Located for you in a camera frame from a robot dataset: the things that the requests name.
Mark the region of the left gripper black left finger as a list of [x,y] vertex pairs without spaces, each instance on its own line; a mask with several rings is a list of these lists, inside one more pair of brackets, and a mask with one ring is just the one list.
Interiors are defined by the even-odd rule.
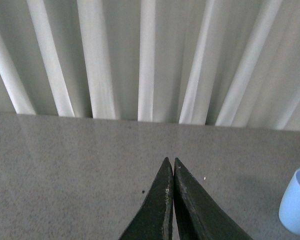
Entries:
[[142,206],[120,236],[121,240],[171,240],[173,236],[174,175],[166,157]]

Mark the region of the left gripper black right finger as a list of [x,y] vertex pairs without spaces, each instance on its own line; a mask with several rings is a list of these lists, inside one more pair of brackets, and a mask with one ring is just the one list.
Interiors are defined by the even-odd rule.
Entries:
[[207,191],[175,158],[174,209],[181,240],[250,240]]

